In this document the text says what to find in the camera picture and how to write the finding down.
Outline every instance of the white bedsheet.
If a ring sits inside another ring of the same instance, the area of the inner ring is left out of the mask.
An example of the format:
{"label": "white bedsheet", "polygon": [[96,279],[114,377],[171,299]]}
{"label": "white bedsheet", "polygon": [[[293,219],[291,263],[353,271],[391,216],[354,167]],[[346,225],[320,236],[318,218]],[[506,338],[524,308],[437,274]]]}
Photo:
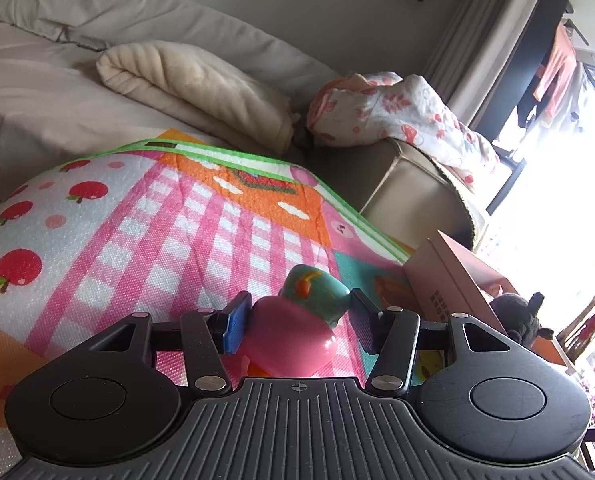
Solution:
{"label": "white bedsheet", "polygon": [[146,40],[200,46],[279,89],[293,109],[336,77],[289,44],[187,0],[0,0],[0,199],[57,164],[168,128],[224,145],[101,84],[101,50]]}

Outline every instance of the folded blanket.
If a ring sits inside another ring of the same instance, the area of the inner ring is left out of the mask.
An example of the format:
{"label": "folded blanket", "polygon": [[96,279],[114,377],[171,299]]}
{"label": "folded blanket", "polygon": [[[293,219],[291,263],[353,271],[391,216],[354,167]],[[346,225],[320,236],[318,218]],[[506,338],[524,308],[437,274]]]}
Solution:
{"label": "folded blanket", "polygon": [[204,49],[149,41],[108,49],[98,60],[112,90],[219,137],[245,152],[282,155],[290,100]]}
{"label": "folded blanket", "polygon": [[327,146],[358,146],[393,137],[444,165],[471,192],[498,157],[480,134],[460,123],[418,75],[355,74],[325,85],[308,112],[308,128]]}

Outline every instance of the circular black disc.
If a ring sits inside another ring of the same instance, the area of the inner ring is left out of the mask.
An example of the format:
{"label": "circular black disc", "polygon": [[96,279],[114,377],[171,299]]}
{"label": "circular black disc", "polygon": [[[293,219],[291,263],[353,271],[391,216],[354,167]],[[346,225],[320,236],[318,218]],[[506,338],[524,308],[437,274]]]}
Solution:
{"label": "circular black disc", "polygon": [[528,381],[498,377],[475,386],[471,390],[471,401],[476,408],[495,418],[523,420],[541,412],[546,397]]}
{"label": "circular black disc", "polygon": [[168,377],[122,354],[58,358],[18,384],[5,415],[22,452],[93,465],[158,440],[178,414],[180,394]]}
{"label": "circular black disc", "polygon": [[53,409],[74,420],[96,420],[119,410],[126,401],[122,385],[99,377],[85,377],[62,384],[53,392]]}

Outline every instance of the floral blanket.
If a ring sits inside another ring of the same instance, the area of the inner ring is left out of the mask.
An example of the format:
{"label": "floral blanket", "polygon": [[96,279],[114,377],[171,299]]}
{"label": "floral blanket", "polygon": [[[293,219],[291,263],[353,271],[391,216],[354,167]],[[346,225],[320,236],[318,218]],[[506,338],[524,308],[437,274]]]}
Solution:
{"label": "floral blanket", "polygon": [[311,103],[308,128],[327,146],[403,140],[447,167],[472,192],[500,161],[493,146],[457,120],[418,75],[393,72],[338,79]]}

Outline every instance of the play mat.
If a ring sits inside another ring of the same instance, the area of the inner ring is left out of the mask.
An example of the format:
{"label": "play mat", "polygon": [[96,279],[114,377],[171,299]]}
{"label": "play mat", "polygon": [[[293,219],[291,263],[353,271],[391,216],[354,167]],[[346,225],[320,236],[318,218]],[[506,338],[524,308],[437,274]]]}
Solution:
{"label": "play mat", "polygon": [[[255,301],[299,263],[378,305],[406,304],[407,257],[303,168],[171,130],[35,177],[0,205],[0,474],[18,459],[10,388],[131,312],[159,322],[222,309],[240,290]],[[375,358],[346,316],[335,333],[337,355],[316,376],[363,384]],[[241,363],[225,365],[237,384]],[[184,384],[179,354],[159,353],[157,367]]]}

